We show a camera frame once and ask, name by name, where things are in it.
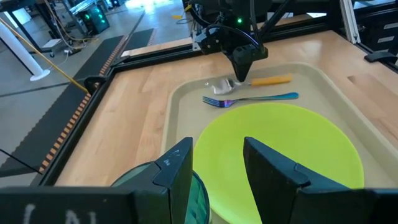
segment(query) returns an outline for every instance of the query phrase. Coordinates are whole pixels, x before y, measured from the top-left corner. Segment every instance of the black rubber mat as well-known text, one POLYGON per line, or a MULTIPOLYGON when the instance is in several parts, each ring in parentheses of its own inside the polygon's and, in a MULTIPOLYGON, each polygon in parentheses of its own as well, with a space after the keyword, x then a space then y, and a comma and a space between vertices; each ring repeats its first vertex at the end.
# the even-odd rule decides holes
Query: black rubber mat
MULTIPOLYGON (((147 46, 150 39, 148 31, 138 32, 132 36, 134 36, 135 40, 134 44, 132 44, 134 48, 147 46)), ((90 75, 98 75, 109 56, 121 43, 122 38, 123 36, 119 36, 104 40, 84 66, 80 68, 75 75, 75 79, 82 80, 90 75)), ((85 96, 85 92, 78 89, 75 85, 69 84, 12 155, 39 170, 44 159, 48 156, 47 154, 51 148, 54 148, 54 144, 67 127, 85 96)), ((0 167, 0 177, 31 172, 33 172, 32 169, 12 158, 8 158, 0 167)))
POLYGON ((127 41, 126 47, 124 50, 132 50, 132 49, 137 49, 140 47, 146 47, 142 46, 143 42, 148 43, 150 37, 152 36, 152 33, 154 32, 153 29, 147 29, 139 32, 135 32, 130 36, 130 39, 127 41))

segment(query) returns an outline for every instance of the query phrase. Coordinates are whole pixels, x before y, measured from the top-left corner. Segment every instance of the black metal frame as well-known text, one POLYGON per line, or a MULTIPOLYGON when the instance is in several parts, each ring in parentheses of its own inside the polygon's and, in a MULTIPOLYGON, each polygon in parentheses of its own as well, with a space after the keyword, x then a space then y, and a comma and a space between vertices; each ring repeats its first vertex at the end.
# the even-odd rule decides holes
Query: black metal frame
MULTIPOLYGON (((390 10, 392 7, 397 7, 397 4, 395 2, 392 2, 373 7, 369 6, 361 9, 356 9, 355 13, 357 16, 359 16, 359 18, 366 19, 369 15, 375 12, 390 10)), ((334 30, 335 32, 338 32, 339 27, 341 28, 343 23, 341 21, 333 21, 335 20, 336 16, 337 15, 332 14, 326 17, 309 19, 306 21, 277 26, 269 32, 269 34, 263 41, 271 42, 301 35, 313 34, 326 30, 334 30)), ((358 44, 357 46, 361 49, 366 49, 366 52, 372 52, 370 49, 367 49, 361 44, 358 44)), ((156 52, 128 57, 123 60, 123 63, 119 65, 114 65, 114 67, 106 74, 108 81, 106 81, 93 93, 90 101, 88 102, 88 106, 86 106, 86 108, 82 112, 82 116, 76 121, 76 125, 70 131, 70 135, 64 140, 64 143, 58 150, 58 153, 55 155, 54 159, 47 167, 46 171, 43 173, 43 175, 38 175, 38 177, 35 178, 31 185, 55 184, 65 164, 67 163, 67 160, 69 159, 75 146, 79 142, 80 137, 84 133, 85 128, 90 122, 91 117, 94 115, 94 112, 96 111, 100 101, 104 97, 107 89, 109 88, 113 78, 117 73, 135 68, 157 65, 165 62, 173 62, 185 58, 197 57, 199 55, 202 55, 201 52, 194 52, 192 50, 192 45, 183 45, 170 49, 159 50, 156 52)), ((395 67, 392 67, 388 63, 383 64, 393 69, 393 71, 398 72, 395 65, 395 67)))

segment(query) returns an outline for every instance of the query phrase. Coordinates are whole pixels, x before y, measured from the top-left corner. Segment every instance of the fork tines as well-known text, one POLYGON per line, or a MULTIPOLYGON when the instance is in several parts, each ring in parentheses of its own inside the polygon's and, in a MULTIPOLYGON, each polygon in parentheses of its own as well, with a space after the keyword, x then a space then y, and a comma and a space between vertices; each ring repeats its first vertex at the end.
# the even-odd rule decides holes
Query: fork tines
POLYGON ((234 100, 216 100, 207 96, 203 97, 203 102, 211 105, 211 106, 216 106, 219 108, 225 108, 225 107, 229 107, 233 104, 234 100))

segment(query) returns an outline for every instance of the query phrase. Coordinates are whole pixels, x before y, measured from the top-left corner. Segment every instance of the iridescent fork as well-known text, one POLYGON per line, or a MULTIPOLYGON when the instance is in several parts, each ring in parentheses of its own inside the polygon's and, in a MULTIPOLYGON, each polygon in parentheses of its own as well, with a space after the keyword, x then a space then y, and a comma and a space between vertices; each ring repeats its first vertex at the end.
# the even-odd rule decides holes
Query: iridescent fork
POLYGON ((228 108, 232 106, 234 103, 239 101, 247 101, 247 100, 293 100, 297 99, 299 94, 296 92, 293 93, 286 93, 282 95, 275 95, 275 96, 260 96, 260 97, 248 97, 248 98, 240 98, 236 100, 216 100, 207 96, 203 97, 203 102, 211 105, 216 106, 219 108, 228 108))

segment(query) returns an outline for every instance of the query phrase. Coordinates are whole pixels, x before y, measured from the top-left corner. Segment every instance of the floor mat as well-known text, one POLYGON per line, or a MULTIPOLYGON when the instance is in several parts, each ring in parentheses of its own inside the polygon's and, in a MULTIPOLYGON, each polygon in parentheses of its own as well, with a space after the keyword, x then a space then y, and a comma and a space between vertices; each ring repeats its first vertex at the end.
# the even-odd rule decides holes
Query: floor mat
MULTIPOLYGON (((134 48, 147 46, 150 39, 148 33, 148 30, 134 33, 129 39, 130 41, 134 40, 134 43, 129 46, 134 48)), ((75 79, 82 80, 90 75, 105 74, 111 62, 121 51, 124 41, 123 36, 104 40, 84 66, 80 68, 75 75, 75 79)), ((68 85, 12 155, 34 169, 43 172, 57 153, 63 140, 68 136, 89 97, 75 85, 68 85)), ((32 172, 32 169, 12 158, 8 158, 0 167, 0 177, 30 172, 32 172)))

